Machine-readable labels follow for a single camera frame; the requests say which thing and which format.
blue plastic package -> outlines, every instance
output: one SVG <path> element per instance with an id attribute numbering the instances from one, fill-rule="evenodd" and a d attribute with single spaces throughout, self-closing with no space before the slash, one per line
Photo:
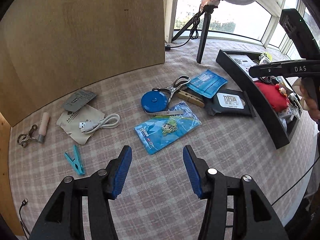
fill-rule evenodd
<path id="1" fill-rule="evenodd" d="M 187 86 L 206 98 L 212 98 L 218 89 L 227 82 L 223 77 L 218 76 L 208 69 L 193 78 Z"/>
<path id="2" fill-rule="evenodd" d="M 183 114 L 155 116 L 134 128 L 143 146 L 151 155 L 201 125 L 198 117 L 184 101 L 170 110 L 183 110 Z"/>

lip balm tube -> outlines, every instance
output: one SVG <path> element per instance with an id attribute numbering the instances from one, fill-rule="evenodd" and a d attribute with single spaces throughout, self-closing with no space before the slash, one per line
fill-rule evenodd
<path id="1" fill-rule="evenodd" d="M 45 134 L 47 133 L 49 119 L 50 119 L 49 113 L 43 113 L 40 128 L 39 128 L 39 137 L 38 137 L 39 143 L 44 143 L 44 137 L 45 137 Z"/>

wooden board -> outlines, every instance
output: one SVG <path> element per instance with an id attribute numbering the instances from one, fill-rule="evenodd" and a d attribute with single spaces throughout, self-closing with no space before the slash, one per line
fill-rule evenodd
<path id="1" fill-rule="evenodd" d="M 0 213 L 5 222 L 16 236 L 23 236 L 23 231 L 13 205 L 11 195 L 8 153 L 11 126 L 0 113 Z"/>
<path id="2" fill-rule="evenodd" d="M 164 62 L 163 0 L 15 0 L 0 22 L 10 125 L 93 82 Z"/>

checkered tablecloth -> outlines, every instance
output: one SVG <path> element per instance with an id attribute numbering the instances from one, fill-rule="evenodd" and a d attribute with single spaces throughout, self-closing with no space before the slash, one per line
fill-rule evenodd
<path id="1" fill-rule="evenodd" d="M 110 201 L 119 239 L 197 239 L 206 201 L 199 200 L 192 191 L 182 160 L 182 149 L 187 144 L 210 167 L 227 176 L 239 178 L 250 174 L 270 202 L 309 168 L 314 123 L 305 111 L 291 143 L 276 150 L 260 117 L 213 117 L 204 109 L 188 103 L 202 125 L 155 155 L 147 154 L 133 129 L 150 118 L 140 106 L 145 92 L 153 87 L 166 87 L 180 75 L 194 77 L 207 69 L 228 80 L 225 88 L 239 90 L 215 62 L 219 49 L 265 50 L 252 44 L 207 41 L 202 64 L 199 65 L 196 63 L 197 49 L 198 42 L 191 41 L 166 52 L 164 64 L 127 72 L 85 87 L 97 94 L 89 105 L 106 115 L 118 113 L 121 116 L 121 124 L 117 128 L 100 129 L 84 146 L 78 147 L 85 176 L 105 168 L 109 160 L 119 155 L 124 145 L 132 148 L 132 164 L 122 194 L 115 201 Z M 280 52 L 269 51 L 276 60 L 285 60 Z M 22 216 L 30 231 L 62 179 L 67 175 L 79 178 L 63 155 L 72 151 L 75 141 L 56 125 L 63 111 L 61 105 L 68 97 L 66 95 L 44 106 L 11 130 L 9 175 L 12 197 L 17 211 L 22 200 L 28 198 L 29 203 L 23 208 Z M 179 101 L 174 98 L 171 105 Z M 27 148 L 22 148 L 16 142 L 18 135 L 29 131 L 33 124 L 39 126 L 43 112 L 51 114 L 45 143 L 30 143 Z M 299 184 L 274 206 L 281 219 L 287 215 L 298 190 Z M 84 228 L 86 239 L 90 239 L 86 212 Z M 230 234 L 231 228 L 227 228 L 225 238 L 230 238 Z"/>

red fabric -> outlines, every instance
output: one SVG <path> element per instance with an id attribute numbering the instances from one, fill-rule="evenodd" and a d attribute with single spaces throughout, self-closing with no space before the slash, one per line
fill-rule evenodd
<path id="1" fill-rule="evenodd" d="M 259 81 L 256 81 L 255 84 L 276 112 L 287 109 L 288 98 L 281 95 L 274 84 L 265 84 Z"/>

